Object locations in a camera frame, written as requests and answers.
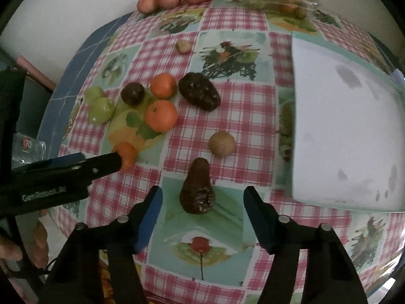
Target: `dark purple fruit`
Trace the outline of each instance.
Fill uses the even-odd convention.
[[[211,112],[221,103],[218,91],[212,82],[201,73],[187,73],[179,81],[181,95],[191,104]]]
[[[145,88],[138,82],[129,83],[121,90],[122,101],[129,106],[141,104],[144,97]]]
[[[180,191],[180,205],[189,214],[201,215],[209,212],[214,203],[215,193],[209,177],[209,163],[204,158],[197,158],[191,164]]]

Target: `white cutting board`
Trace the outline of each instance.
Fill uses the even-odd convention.
[[[390,79],[295,37],[292,56],[293,198],[352,210],[403,210],[405,114]]]

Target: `transparent plastic packaging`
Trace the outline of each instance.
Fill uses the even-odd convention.
[[[11,168],[17,168],[25,164],[41,161],[45,158],[45,143],[37,141],[29,136],[14,134]]]
[[[239,0],[240,6],[295,18],[313,18],[318,0]]]

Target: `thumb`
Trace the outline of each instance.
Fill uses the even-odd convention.
[[[8,239],[0,237],[0,258],[8,261],[20,261],[23,258],[23,253],[19,246]]]

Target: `tablecloth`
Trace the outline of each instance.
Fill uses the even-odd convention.
[[[72,59],[45,112],[38,138],[47,143],[48,157],[78,151],[91,157],[111,151],[109,136],[121,128],[114,128],[113,121],[98,126],[88,122],[83,97],[90,86],[101,86],[117,102],[130,82],[148,85],[162,72],[177,80],[187,72],[201,72],[216,86],[221,105],[208,113],[177,94],[176,126],[166,135],[148,135],[150,146],[130,172],[94,181],[88,199],[53,211],[62,232],[68,236],[78,221],[89,227],[107,224],[141,202],[153,185],[160,185],[164,203],[151,242],[134,257],[150,299],[255,303],[272,262],[256,242],[243,209],[243,190],[255,185],[279,214],[303,225],[331,224],[370,291],[402,253],[405,215],[310,206],[284,195],[293,134],[291,31],[328,40],[387,70],[367,32],[325,10],[297,21],[248,10],[239,0],[212,0],[148,17],[134,12],[92,34]],[[193,45],[192,53],[176,52],[179,39]],[[231,49],[238,54],[233,59]],[[218,130],[230,132],[236,140],[236,153],[226,159],[213,157],[207,147]],[[196,217],[179,209],[178,194],[190,163],[199,156],[210,162],[217,204],[212,213]],[[206,237],[211,246],[203,275],[199,257],[196,262],[189,249],[196,236]],[[300,302],[305,266],[303,251],[292,303]],[[108,283],[107,265],[104,269]]]

